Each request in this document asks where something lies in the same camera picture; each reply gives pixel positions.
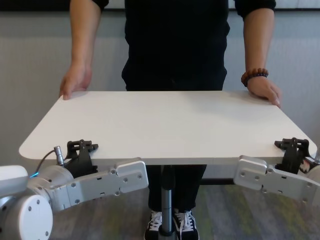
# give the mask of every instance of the black sneaker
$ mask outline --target black sneaker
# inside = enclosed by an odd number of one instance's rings
[[[178,240],[199,240],[196,219],[192,216],[191,211],[179,212],[175,209],[173,221]]]
[[[150,222],[144,232],[144,240],[158,240],[159,227],[162,224],[162,212],[151,211]]]

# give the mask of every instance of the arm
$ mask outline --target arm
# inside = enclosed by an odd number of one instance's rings
[[[91,82],[94,43],[102,9],[109,0],[71,0],[72,34],[71,66],[60,85],[60,96],[70,98],[72,92],[84,91]]]
[[[92,0],[71,0],[72,62],[91,66],[101,10]]]
[[[244,19],[245,69],[265,68],[274,29],[274,12],[260,8]]]
[[[265,68],[274,29],[274,0],[235,0],[237,12],[244,21],[245,69]],[[280,106],[282,93],[266,77],[259,76],[248,81],[248,90],[272,104]]]

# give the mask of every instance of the table leg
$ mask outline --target table leg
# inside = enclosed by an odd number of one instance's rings
[[[172,190],[175,187],[175,172],[171,165],[161,166],[161,208],[162,225],[159,240],[176,240],[172,218]]]

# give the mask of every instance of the white rectangular board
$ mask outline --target white rectangular board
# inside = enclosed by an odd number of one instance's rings
[[[39,161],[83,139],[99,144],[91,156],[97,165],[136,157],[150,165],[234,164],[241,155],[275,163],[284,153],[274,141],[293,137],[310,140],[278,107],[246,91],[89,91],[60,98],[19,153]],[[309,149],[317,151],[312,141]]]

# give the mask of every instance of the cable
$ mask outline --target cable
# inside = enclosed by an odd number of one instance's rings
[[[52,153],[54,153],[54,152],[55,152],[55,150],[51,150],[50,152],[48,152],[48,153],[42,158],[42,160],[39,162],[38,167],[37,167],[36,170],[35,170],[35,173],[34,173],[32,176],[36,176],[36,175],[39,174],[39,170],[40,170],[40,168],[41,168],[41,165],[44,163],[44,161],[46,160],[46,158],[47,158],[50,154],[52,154]]]

